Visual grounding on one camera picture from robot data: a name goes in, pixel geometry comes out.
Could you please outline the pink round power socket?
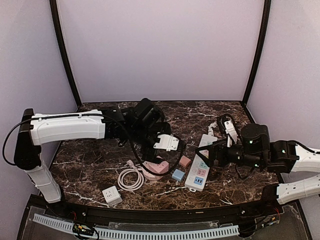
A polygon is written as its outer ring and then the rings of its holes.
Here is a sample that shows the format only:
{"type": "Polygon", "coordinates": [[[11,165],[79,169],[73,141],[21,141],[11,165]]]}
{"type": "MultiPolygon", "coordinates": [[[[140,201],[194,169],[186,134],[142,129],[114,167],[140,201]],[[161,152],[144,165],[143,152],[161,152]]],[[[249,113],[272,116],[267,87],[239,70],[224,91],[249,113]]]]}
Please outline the pink round power socket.
{"type": "Polygon", "coordinates": [[[145,179],[147,179],[149,181],[158,181],[163,178],[163,176],[156,176],[156,175],[153,175],[153,174],[146,172],[146,171],[143,171],[142,174],[145,177],[145,179]]]}

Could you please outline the pink cube socket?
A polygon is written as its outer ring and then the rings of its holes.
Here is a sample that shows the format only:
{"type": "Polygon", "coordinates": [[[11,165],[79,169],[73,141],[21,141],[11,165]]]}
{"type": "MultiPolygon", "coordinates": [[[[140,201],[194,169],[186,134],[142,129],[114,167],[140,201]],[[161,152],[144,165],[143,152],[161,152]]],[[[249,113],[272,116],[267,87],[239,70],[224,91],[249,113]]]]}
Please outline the pink cube socket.
{"type": "Polygon", "coordinates": [[[169,163],[167,161],[162,161],[161,163],[145,161],[143,165],[151,172],[157,174],[164,174],[169,170],[169,163]]]}

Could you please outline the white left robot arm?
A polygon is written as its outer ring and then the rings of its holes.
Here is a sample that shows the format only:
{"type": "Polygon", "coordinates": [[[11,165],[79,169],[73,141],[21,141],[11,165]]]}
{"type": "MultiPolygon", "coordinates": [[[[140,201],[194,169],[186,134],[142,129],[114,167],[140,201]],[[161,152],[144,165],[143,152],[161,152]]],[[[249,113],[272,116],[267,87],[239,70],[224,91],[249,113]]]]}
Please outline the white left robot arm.
{"type": "Polygon", "coordinates": [[[140,145],[142,156],[155,163],[158,150],[176,151],[180,142],[172,134],[170,124],[165,122],[163,111],[147,98],[133,107],[115,106],[78,113],[35,114],[28,108],[13,129],[18,129],[18,134],[10,165],[25,171],[49,204],[60,202],[63,195],[41,159],[43,144],[117,139],[119,146],[140,145]]]}

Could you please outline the blue plug adapter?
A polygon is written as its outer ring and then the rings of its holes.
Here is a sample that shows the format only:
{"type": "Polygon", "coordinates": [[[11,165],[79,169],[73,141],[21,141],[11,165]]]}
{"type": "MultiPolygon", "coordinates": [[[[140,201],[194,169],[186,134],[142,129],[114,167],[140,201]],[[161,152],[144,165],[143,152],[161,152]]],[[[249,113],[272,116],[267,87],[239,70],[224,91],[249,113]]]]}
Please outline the blue plug adapter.
{"type": "Polygon", "coordinates": [[[176,185],[180,185],[180,183],[183,181],[184,177],[185,177],[185,172],[181,171],[179,169],[175,169],[172,176],[171,176],[171,178],[173,180],[175,180],[176,185]]]}

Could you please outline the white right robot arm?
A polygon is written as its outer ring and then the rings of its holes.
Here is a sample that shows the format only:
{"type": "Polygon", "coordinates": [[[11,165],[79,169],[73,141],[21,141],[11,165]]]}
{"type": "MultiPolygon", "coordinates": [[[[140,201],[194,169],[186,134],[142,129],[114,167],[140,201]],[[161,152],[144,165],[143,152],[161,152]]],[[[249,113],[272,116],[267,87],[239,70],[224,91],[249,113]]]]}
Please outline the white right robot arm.
{"type": "Polygon", "coordinates": [[[320,193],[320,151],[311,149],[296,140],[270,141],[266,125],[250,123],[240,132],[240,143],[232,144],[227,139],[195,150],[208,167],[217,162],[219,167],[229,163],[236,167],[246,166],[251,170],[266,170],[271,173],[313,172],[316,175],[291,183],[267,185],[262,190],[264,202],[288,202],[318,195],[320,193]]]}

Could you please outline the pink plug adapter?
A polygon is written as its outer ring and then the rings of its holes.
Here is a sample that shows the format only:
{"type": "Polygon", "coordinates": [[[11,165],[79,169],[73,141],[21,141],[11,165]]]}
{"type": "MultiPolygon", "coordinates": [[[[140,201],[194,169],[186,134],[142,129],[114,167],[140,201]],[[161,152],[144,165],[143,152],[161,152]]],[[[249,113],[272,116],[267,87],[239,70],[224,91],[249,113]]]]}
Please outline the pink plug adapter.
{"type": "Polygon", "coordinates": [[[191,164],[191,162],[192,161],[188,157],[183,155],[179,160],[179,165],[184,168],[187,168],[191,164]]]}

